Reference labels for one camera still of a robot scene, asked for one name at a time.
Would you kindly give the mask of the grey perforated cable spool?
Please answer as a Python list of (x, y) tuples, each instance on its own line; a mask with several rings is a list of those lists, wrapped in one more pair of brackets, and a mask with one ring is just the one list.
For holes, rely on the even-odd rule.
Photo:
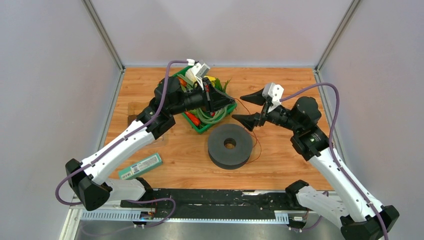
[(207, 139), (210, 160), (224, 170), (241, 168), (253, 151), (251, 135), (237, 124), (227, 123), (216, 127)]

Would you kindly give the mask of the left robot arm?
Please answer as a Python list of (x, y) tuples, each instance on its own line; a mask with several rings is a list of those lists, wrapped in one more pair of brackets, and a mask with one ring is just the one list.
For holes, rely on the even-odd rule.
[(185, 92), (177, 77), (167, 76), (157, 85), (148, 106), (118, 137), (82, 161), (71, 159), (66, 163), (68, 184), (87, 211), (110, 201), (134, 201), (148, 207), (153, 194), (141, 180), (110, 179), (112, 172), (170, 130), (176, 123), (175, 115), (199, 108), (216, 112), (234, 103), (234, 98), (216, 89), (207, 78)]

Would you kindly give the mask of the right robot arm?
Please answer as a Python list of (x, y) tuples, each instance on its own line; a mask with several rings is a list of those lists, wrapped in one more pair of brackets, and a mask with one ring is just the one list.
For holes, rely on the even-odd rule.
[(251, 115), (235, 114), (249, 131), (269, 122), (292, 131), (291, 143), (305, 161), (315, 167), (340, 198), (318, 193), (310, 184), (298, 180), (286, 188), (286, 205), (308, 208), (337, 226), (346, 240), (386, 240), (400, 214), (393, 205), (376, 199), (352, 174), (336, 149), (331, 136), (318, 127), (321, 112), (313, 97), (298, 98), (292, 108), (282, 106), (283, 89), (262, 89), (240, 99), (262, 109)]

